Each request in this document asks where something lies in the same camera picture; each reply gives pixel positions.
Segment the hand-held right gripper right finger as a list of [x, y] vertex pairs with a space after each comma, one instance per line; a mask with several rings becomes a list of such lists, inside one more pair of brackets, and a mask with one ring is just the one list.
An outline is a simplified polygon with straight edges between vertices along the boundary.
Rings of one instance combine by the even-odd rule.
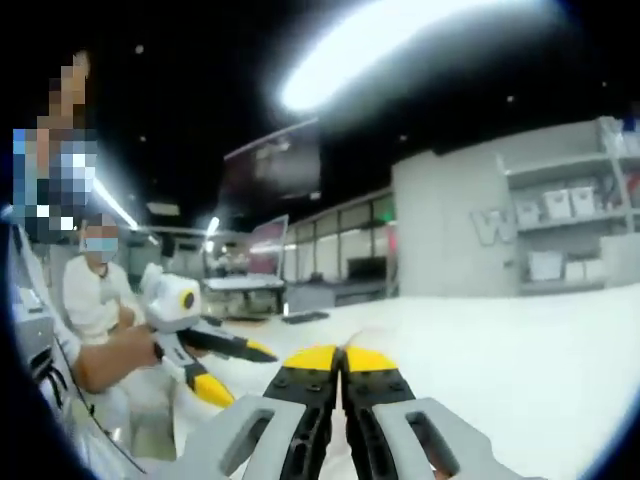
[[432, 398], [418, 398], [397, 365], [361, 347], [341, 366], [347, 433], [364, 443], [374, 479], [503, 479], [488, 437]]

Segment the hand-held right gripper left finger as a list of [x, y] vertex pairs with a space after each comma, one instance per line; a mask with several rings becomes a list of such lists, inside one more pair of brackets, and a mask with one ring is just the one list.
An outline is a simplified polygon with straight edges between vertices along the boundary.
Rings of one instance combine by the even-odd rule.
[[287, 359], [264, 393], [248, 395], [185, 442], [184, 479], [317, 479], [332, 436], [341, 349], [318, 346]]

